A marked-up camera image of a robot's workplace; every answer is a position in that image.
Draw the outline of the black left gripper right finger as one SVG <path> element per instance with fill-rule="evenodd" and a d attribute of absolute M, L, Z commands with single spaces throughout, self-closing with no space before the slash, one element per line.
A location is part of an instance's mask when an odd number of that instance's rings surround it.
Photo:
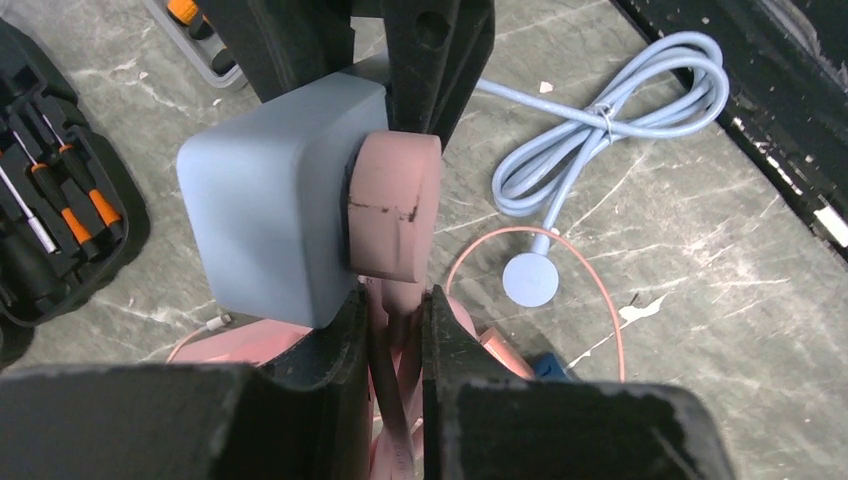
<path fill-rule="evenodd" d="M 428 479 L 731 479 L 701 401 L 673 385 L 525 380 L 455 318 L 423 303 Z"/>

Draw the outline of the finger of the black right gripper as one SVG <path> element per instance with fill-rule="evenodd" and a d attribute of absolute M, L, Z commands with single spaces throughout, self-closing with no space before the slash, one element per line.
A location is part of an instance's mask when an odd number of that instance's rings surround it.
<path fill-rule="evenodd" d="M 389 127 L 446 146 L 490 58 L 492 0 L 384 1 Z"/>
<path fill-rule="evenodd" d="M 352 64 L 352 3 L 326 0 L 200 0 L 261 102 Z"/>

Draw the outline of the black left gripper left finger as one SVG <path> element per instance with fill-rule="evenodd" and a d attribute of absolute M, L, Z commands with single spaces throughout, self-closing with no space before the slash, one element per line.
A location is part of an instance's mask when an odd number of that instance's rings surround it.
<path fill-rule="evenodd" d="M 364 479 L 366 292 L 269 365 L 48 365 L 1 378 L 5 479 Z"/>

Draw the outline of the salmon usb charger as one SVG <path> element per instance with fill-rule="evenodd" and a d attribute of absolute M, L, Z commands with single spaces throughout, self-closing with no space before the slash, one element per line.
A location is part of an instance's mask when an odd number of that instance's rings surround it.
<path fill-rule="evenodd" d="M 505 368 L 525 380 L 533 380 L 535 372 L 500 331 L 491 327 L 479 337 L 483 348 Z"/>

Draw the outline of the pink round plug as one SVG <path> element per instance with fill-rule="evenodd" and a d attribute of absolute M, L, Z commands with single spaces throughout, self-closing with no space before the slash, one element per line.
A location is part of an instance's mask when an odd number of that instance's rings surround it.
<path fill-rule="evenodd" d="M 438 216 L 439 137 L 378 131 L 363 142 L 347 200 L 350 261 L 359 274 L 425 280 Z"/>

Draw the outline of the light blue power strip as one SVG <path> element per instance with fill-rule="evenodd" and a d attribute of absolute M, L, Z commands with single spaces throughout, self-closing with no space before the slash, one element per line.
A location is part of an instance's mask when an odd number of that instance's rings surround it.
<path fill-rule="evenodd" d="M 365 138 L 388 127 L 378 53 L 189 138 L 176 172 L 214 299 L 327 327 L 355 286 L 347 196 Z"/>

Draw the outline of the light blue round plug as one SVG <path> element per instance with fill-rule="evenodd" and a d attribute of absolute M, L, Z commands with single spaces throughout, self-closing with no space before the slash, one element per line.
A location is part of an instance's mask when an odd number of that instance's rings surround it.
<path fill-rule="evenodd" d="M 507 296 L 517 305 L 540 307 L 555 296 L 559 287 L 559 273 L 547 256 L 525 252 L 506 264 L 502 285 Z"/>

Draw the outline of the dark blue cube socket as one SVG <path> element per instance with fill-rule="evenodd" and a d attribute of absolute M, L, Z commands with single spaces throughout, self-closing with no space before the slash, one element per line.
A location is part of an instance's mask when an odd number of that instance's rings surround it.
<path fill-rule="evenodd" d="M 533 369 L 535 377 L 538 380 L 559 382 L 574 381 L 574 378 L 568 370 L 560 364 L 557 356 L 552 352 L 541 355 L 535 362 Z"/>

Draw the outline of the pink power strip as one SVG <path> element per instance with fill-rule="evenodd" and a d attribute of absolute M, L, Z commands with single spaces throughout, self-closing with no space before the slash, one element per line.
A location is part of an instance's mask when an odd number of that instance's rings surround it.
<path fill-rule="evenodd" d="M 262 366 L 284 353 L 312 331 L 311 328 L 262 319 L 187 340 L 166 359 L 167 363 L 247 363 Z"/>

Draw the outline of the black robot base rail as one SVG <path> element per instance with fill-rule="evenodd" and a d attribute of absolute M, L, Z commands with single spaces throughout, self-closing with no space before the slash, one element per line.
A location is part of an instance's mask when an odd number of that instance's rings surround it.
<path fill-rule="evenodd" d="M 798 218 L 847 255 L 847 4 L 619 1 L 649 41 L 699 31 L 724 52 L 719 122 Z"/>

